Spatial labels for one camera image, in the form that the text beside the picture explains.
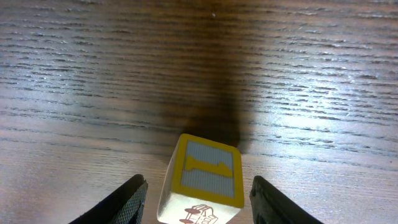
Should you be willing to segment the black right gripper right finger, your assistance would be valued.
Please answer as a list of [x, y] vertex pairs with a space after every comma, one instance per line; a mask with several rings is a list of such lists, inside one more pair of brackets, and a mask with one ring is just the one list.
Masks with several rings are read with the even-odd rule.
[[260, 175], [249, 194], [254, 224], [323, 224]]

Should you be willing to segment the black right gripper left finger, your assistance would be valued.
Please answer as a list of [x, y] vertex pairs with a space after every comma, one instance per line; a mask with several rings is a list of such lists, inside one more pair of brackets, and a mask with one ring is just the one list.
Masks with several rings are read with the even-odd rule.
[[141, 224], [148, 184], [136, 174], [70, 224]]

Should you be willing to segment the wooden block blue 5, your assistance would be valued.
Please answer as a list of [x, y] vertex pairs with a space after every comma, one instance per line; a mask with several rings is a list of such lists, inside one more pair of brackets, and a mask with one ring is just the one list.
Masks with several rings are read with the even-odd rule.
[[238, 149], [182, 134], [167, 168], [157, 220], [169, 224], [226, 224], [244, 205]]

